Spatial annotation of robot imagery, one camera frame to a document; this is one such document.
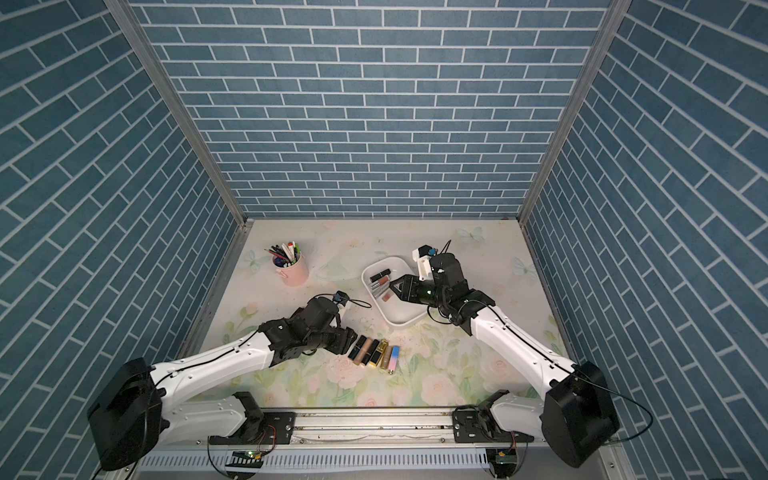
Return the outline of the blue pink lipstick tube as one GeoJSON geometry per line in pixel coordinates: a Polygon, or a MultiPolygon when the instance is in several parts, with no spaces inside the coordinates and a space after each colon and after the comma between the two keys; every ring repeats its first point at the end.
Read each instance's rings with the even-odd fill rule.
{"type": "Polygon", "coordinates": [[[400,354],[400,347],[399,346],[393,346],[391,350],[390,359],[387,365],[387,372],[390,375],[393,375],[397,370],[397,365],[399,361],[399,354],[400,354]]]}

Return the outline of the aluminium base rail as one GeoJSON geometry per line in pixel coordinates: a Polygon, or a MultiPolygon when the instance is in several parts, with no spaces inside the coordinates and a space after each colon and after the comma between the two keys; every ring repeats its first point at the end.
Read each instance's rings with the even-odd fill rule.
{"type": "Polygon", "coordinates": [[[438,438],[455,443],[509,443],[531,437],[560,456],[590,456],[617,430],[618,420],[598,408],[545,405],[502,396],[495,402],[452,409],[266,409],[230,397],[186,404],[152,426],[147,447],[213,438],[218,445],[354,442],[363,438],[438,438]]]}

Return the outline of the brown beige lipstick tube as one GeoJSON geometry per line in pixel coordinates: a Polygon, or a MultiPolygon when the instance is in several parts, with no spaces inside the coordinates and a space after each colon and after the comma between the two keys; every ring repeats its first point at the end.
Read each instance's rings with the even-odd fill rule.
{"type": "Polygon", "coordinates": [[[377,339],[367,338],[353,360],[353,363],[355,365],[365,365],[369,361],[372,353],[376,350],[378,344],[379,341],[377,339]]]}

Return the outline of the green circuit board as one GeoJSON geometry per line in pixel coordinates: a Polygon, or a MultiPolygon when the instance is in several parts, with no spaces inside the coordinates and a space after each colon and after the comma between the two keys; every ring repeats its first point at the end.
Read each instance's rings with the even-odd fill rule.
{"type": "Polygon", "coordinates": [[[252,450],[233,451],[229,461],[225,464],[227,470],[260,469],[264,464],[264,455],[252,450]]]}
{"type": "Polygon", "coordinates": [[[518,457],[515,453],[498,451],[488,455],[489,470],[496,479],[507,479],[513,476],[518,467],[518,457]]]}

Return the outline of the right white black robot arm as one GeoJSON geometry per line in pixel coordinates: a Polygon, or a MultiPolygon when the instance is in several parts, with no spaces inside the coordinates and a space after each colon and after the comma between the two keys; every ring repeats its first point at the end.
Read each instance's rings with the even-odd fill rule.
{"type": "Polygon", "coordinates": [[[567,465],[578,468],[619,429],[603,372],[555,353],[515,324],[484,292],[469,286],[459,260],[424,245],[413,252],[417,274],[391,281],[403,302],[437,311],[449,324],[488,345],[536,390],[536,402],[502,393],[488,406],[503,431],[543,438],[567,465]]]}

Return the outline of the silver lipstick tube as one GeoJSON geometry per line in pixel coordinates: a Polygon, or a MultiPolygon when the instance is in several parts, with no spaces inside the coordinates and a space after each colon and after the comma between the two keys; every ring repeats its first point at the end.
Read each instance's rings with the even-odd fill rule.
{"type": "Polygon", "coordinates": [[[378,294],[380,291],[386,288],[388,284],[388,281],[386,279],[381,279],[379,282],[377,282],[373,288],[371,289],[371,293],[373,295],[378,294]]]}

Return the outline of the pens in bucket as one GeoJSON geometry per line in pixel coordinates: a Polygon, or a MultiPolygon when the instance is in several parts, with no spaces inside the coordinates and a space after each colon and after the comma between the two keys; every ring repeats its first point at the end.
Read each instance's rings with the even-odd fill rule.
{"type": "Polygon", "coordinates": [[[266,252],[272,256],[278,268],[291,267],[301,259],[300,248],[295,242],[273,245],[266,249],[266,252]]]}

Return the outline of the black gold lipstick tube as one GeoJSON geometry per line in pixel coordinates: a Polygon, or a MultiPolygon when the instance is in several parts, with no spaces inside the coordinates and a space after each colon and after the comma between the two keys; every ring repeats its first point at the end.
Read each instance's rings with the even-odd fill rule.
{"type": "Polygon", "coordinates": [[[381,363],[381,360],[384,356],[384,353],[386,352],[387,348],[389,346],[389,343],[387,340],[379,340],[376,349],[371,354],[368,365],[373,367],[378,367],[381,363]]]}

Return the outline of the pink pen holder bucket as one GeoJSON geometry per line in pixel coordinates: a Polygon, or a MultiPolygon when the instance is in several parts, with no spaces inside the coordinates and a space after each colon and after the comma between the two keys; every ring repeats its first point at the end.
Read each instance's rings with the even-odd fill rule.
{"type": "Polygon", "coordinates": [[[283,262],[278,264],[278,258],[274,258],[277,275],[281,278],[284,285],[288,287],[298,287],[304,284],[309,278],[309,268],[306,260],[300,257],[295,263],[288,265],[283,262]]]}

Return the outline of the right green circuit board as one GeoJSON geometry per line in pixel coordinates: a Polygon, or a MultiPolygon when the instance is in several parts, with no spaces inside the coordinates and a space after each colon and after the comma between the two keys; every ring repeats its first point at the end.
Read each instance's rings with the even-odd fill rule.
{"type": "Polygon", "coordinates": [[[507,479],[513,476],[518,467],[518,457],[515,453],[498,451],[488,455],[489,470],[496,479],[507,479]]]}

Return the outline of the left green circuit board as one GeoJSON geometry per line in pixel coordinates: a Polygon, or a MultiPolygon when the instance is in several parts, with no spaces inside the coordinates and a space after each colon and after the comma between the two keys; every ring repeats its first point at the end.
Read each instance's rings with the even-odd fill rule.
{"type": "Polygon", "coordinates": [[[264,464],[264,455],[252,450],[233,451],[229,461],[225,464],[227,470],[260,469],[264,464]]]}

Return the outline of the dark red lipstick tube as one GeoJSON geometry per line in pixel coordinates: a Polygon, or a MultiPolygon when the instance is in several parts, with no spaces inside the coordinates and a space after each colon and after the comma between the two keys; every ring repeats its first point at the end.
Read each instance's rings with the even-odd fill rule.
{"type": "Polygon", "coordinates": [[[378,272],[370,277],[371,283],[376,283],[387,277],[391,273],[390,269],[382,270],[381,272],[378,272]]]}

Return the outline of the white plastic storage box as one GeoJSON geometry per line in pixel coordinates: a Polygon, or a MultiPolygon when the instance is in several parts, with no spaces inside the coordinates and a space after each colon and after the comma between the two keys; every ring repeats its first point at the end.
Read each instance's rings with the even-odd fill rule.
{"type": "Polygon", "coordinates": [[[409,264],[397,256],[374,262],[362,271],[361,281],[366,291],[371,295],[373,304],[384,321],[391,327],[409,326],[426,315],[425,306],[400,300],[390,288],[392,280],[413,273],[409,264]]]}

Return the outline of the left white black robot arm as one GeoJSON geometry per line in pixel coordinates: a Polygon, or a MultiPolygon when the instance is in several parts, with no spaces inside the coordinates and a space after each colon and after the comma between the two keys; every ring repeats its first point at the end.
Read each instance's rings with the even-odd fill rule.
{"type": "Polygon", "coordinates": [[[191,357],[149,365],[123,364],[87,412],[104,471],[135,465],[163,443],[213,438],[217,444],[260,441],[271,429],[247,392],[200,407],[191,398],[235,377],[326,350],[346,354],[357,338],[341,323],[349,296],[312,297],[290,317],[269,320],[223,346],[191,357]]]}

